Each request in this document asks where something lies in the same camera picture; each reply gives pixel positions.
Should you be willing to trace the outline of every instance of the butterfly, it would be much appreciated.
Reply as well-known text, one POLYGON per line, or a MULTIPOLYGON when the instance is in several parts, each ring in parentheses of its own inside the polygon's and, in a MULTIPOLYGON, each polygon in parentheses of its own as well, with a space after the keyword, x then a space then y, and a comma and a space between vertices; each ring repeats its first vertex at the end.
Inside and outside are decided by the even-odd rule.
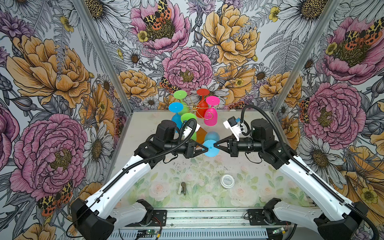
POLYGON ((73 183, 68 182, 63 189, 54 196, 45 196, 37 201, 37 206, 42 210, 43 217, 52 215, 56 208, 61 208, 61 205, 69 203, 73 196, 73 183))
POLYGON ((301 101, 300 103, 300 108, 301 108, 301 111, 300 111, 300 121, 302 123, 309 123, 310 122, 310 118, 308 116, 308 106, 310 104, 310 98, 306 98, 304 99, 303 101, 301 101))
POLYGON ((162 25, 166 23, 172 16, 172 10, 168 7, 167 0, 159 0, 155 15, 149 15, 143 18, 147 26, 151 26, 153 30, 160 30, 162 25))
POLYGON ((381 36, 381 30, 384 28, 384 17, 374 22, 368 29, 362 30, 361 33, 358 31, 348 31, 345 33, 344 40, 347 41, 345 49, 348 51, 354 50, 357 46, 362 45, 373 45, 377 42, 381 36))
POLYGON ((175 93, 176 91, 180 90, 179 87, 177 87, 177 86, 172 86, 172 85, 169 83, 168 79, 166 79, 165 77, 162 77, 162 78, 161 78, 161 81, 160 81, 160 83, 159 83, 159 86, 160 86, 161 88, 165 88, 166 91, 169 92, 170 94, 173 94, 173 93, 175 93))

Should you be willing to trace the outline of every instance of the blue disc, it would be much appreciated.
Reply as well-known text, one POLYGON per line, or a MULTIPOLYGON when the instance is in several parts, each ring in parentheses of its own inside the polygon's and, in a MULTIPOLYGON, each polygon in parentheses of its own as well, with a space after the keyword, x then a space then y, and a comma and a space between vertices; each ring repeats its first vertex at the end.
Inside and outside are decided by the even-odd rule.
POLYGON ((220 140, 220 136, 217 132, 209 132, 205 135, 204 142, 206 140, 215 140, 216 142, 218 142, 220 140))
POLYGON ((215 140, 207 140, 203 143, 203 145, 208 148, 208 152, 204 153, 207 157, 215 157, 218 155, 220 149, 214 147, 215 142, 215 140))
POLYGON ((181 116, 179 115, 179 114, 175 114, 173 117, 172 117, 172 119, 171 119, 172 121, 174 121, 175 123, 176 123, 176 126, 180 129, 181 128, 181 126, 182 126, 182 122, 181 122, 181 116))
POLYGON ((182 103, 171 103, 168 107, 168 109, 173 113, 178 113, 183 110, 183 104, 182 103))

